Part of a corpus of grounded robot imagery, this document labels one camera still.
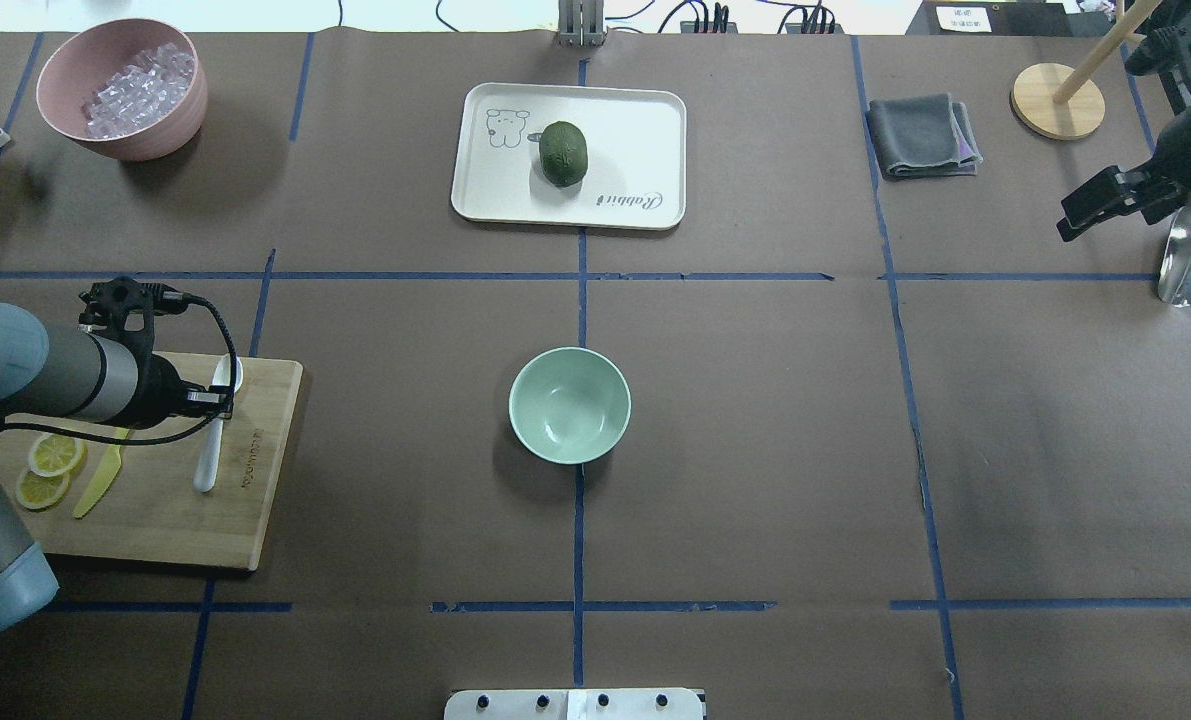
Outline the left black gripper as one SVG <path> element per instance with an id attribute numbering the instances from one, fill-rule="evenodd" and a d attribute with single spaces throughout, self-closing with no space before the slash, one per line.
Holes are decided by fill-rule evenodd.
<path id="1" fill-rule="evenodd" d="M 230 388 L 192 388 L 170 361 L 150 355 L 135 397 L 135 428 L 156 427 L 170 417 L 229 419 L 233 414 Z"/>

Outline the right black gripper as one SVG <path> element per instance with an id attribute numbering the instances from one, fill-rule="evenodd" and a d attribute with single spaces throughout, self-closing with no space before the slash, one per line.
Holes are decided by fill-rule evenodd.
<path id="1" fill-rule="evenodd" d="M 1151 169 L 1106 167 L 1095 173 L 1061 201 L 1064 217 L 1056 223 L 1062 242 L 1074 242 L 1089 228 L 1116 217 L 1142 215 L 1145 223 L 1161 223 L 1171 214 L 1167 199 L 1145 202 L 1162 179 L 1191 190 L 1191 106 L 1159 134 Z"/>

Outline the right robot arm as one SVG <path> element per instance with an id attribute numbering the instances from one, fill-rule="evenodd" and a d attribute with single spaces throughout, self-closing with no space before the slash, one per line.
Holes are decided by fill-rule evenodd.
<path id="1" fill-rule="evenodd" d="M 1191 307 L 1191 106 L 1162 129 L 1151 159 L 1133 169 L 1099 170 L 1061 205 L 1064 217 L 1056 228 L 1062 242 L 1074 242 L 1111 217 L 1139 213 L 1154 224 L 1179 211 L 1184 223 L 1171 228 L 1159 292 L 1167 303 Z"/>

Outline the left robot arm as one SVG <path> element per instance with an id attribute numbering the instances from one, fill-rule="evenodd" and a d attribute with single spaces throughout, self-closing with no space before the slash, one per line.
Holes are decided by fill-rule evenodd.
<path id="1" fill-rule="evenodd" d="M 77 324 L 42 323 L 29 309 L 0 302 L 0 436 L 14 430 L 96 442 L 96 427 L 146 430 L 170 418 L 201 430 L 233 411 L 233 386 L 183 381 L 152 350 L 157 318 L 207 309 L 238 364 L 233 338 L 216 305 L 164 283 L 129 275 L 92 284 L 80 295 Z M 0 633 L 54 601 L 60 583 L 45 551 L 25 527 L 0 480 Z"/>

